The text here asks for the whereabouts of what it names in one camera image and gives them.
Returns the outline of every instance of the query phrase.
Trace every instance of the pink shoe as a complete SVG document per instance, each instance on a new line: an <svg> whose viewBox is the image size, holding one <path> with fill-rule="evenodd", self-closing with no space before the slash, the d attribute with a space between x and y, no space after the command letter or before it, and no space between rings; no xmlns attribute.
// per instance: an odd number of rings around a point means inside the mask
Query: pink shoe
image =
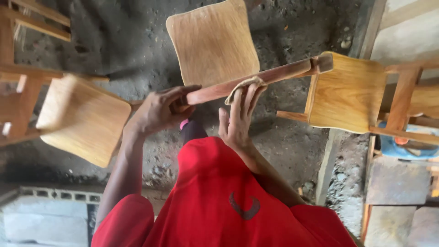
<svg viewBox="0 0 439 247"><path fill-rule="evenodd" d="M185 119L185 120L183 120L183 122L180 123L180 130L182 130L183 127L184 127L187 123L189 123L189 119Z"/></svg>

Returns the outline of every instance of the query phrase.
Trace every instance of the logo on shirt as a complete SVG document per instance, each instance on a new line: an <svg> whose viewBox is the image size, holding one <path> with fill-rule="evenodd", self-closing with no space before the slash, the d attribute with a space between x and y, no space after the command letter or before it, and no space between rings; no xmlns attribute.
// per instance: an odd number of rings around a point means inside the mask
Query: logo on shirt
<svg viewBox="0 0 439 247"><path fill-rule="evenodd" d="M244 219L244 220L250 220L251 218L253 218L258 212L259 209L261 208L261 205L259 204L258 199L256 199L255 197L251 196L250 198L253 200L253 204L250 207L249 210L244 211L239 205L238 203L236 203L234 195L235 192L232 192L230 194L229 197L229 202L230 205L232 205L232 208Z"/></svg>

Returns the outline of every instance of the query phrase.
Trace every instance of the person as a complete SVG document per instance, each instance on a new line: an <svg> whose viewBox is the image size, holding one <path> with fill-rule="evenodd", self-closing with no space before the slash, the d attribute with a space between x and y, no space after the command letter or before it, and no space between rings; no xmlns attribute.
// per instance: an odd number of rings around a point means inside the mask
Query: person
<svg viewBox="0 0 439 247"><path fill-rule="evenodd" d="M333 210L307 205L253 145L250 120L266 89L256 84L235 91L230 118L219 109L221 138L183 122L177 182L155 220L140 195L145 139L187 119L194 106L172 114L169 105L200 88L152 92L128 121L92 246L355 246Z"/></svg>

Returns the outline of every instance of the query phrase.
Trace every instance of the chair seat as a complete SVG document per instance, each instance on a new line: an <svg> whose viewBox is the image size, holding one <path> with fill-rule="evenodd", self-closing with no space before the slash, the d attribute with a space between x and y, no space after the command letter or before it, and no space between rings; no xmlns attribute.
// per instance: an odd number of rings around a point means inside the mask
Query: chair seat
<svg viewBox="0 0 439 247"><path fill-rule="evenodd" d="M184 85L210 87L259 72L243 0L227 0L170 16Z"/></svg>
<svg viewBox="0 0 439 247"><path fill-rule="evenodd" d="M36 128L45 143L107 167L130 113L128 102L67 75L50 84Z"/></svg>
<svg viewBox="0 0 439 247"><path fill-rule="evenodd" d="M334 70L313 77L308 123L367 133L378 119L387 79L384 67L375 61L331 53Z"/></svg>

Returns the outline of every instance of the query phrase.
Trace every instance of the hand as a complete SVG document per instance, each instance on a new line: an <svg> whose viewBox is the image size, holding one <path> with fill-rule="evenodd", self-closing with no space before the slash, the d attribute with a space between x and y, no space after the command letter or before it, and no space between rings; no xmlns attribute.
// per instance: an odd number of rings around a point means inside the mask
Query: hand
<svg viewBox="0 0 439 247"><path fill-rule="evenodd" d="M179 122L189 118L195 106L190 106L182 113L172 114L169 106L179 97L199 90L200 85L173 87L160 92L150 93L134 116L124 128L124 134L146 137L150 134L173 128Z"/></svg>
<svg viewBox="0 0 439 247"><path fill-rule="evenodd" d="M235 152L245 151L252 145L248 129L256 102L266 89L266 86L258 87L256 84L237 89L230 108L230 123L227 111L224 108L219 109L218 134Z"/></svg>

